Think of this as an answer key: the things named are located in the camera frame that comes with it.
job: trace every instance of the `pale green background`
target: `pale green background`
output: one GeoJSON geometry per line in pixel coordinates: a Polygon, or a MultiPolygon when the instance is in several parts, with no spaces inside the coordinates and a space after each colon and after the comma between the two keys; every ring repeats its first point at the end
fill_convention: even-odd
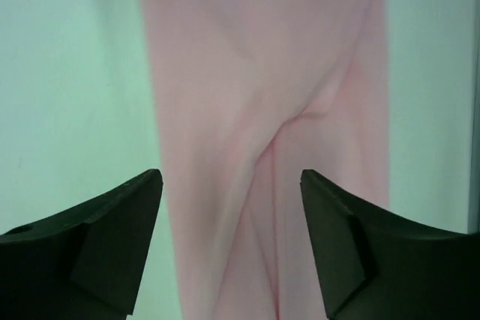
{"type": "MultiPolygon", "coordinates": [[[[391,204],[464,231],[474,0],[390,0],[391,204]]],[[[0,0],[0,232],[159,167],[137,0],[0,0]]],[[[133,317],[179,320],[164,204],[133,317]]]]}

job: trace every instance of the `pink fabric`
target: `pink fabric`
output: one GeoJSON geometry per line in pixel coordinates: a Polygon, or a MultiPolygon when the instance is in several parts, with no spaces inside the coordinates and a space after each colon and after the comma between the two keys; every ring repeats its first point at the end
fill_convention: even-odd
{"type": "Polygon", "coordinates": [[[383,1],[142,0],[184,320],[325,319],[300,175],[387,206],[383,1]]]}

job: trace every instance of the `pink pants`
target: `pink pants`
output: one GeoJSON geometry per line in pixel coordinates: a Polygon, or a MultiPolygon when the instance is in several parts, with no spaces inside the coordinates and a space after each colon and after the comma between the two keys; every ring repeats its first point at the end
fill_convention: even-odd
{"type": "Polygon", "coordinates": [[[325,319],[300,175],[388,204],[384,0],[142,3],[184,320],[325,319]]]}

